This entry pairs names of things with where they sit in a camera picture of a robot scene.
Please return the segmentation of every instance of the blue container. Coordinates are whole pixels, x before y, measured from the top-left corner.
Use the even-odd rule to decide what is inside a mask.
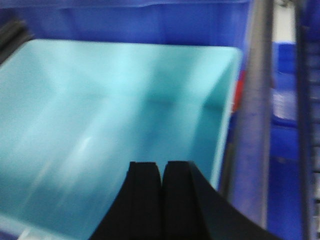
[[[240,63],[233,47],[24,44],[0,67],[0,214],[85,240],[130,161],[193,160],[216,187]]]
[[[320,41],[320,0],[307,0],[302,24],[306,26],[306,40]]]
[[[14,16],[15,13],[12,9],[0,9],[0,27]]]
[[[252,0],[2,0],[38,39],[237,47]]]
[[[272,121],[283,127],[297,127],[296,45],[273,43]]]

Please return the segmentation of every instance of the blue plastic crate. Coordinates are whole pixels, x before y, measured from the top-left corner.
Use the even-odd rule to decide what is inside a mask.
[[[273,44],[272,121],[284,127],[297,126],[296,45],[292,42]]]
[[[2,0],[38,39],[237,47],[252,0]]]
[[[12,9],[1,9],[0,8],[0,27],[13,18],[15,15]]]
[[[320,41],[320,0],[307,0],[302,24],[306,26],[306,40]]]

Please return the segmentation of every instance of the gray metal bar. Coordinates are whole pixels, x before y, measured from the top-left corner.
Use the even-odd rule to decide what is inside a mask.
[[[25,25],[22,21],[13,19],[0,27],[0,48],[3,48],[12,38],[23,31]]]
[[[254,3],[228,197],[236,209],[263,228],[267,222],[273,4],[273,0]]]

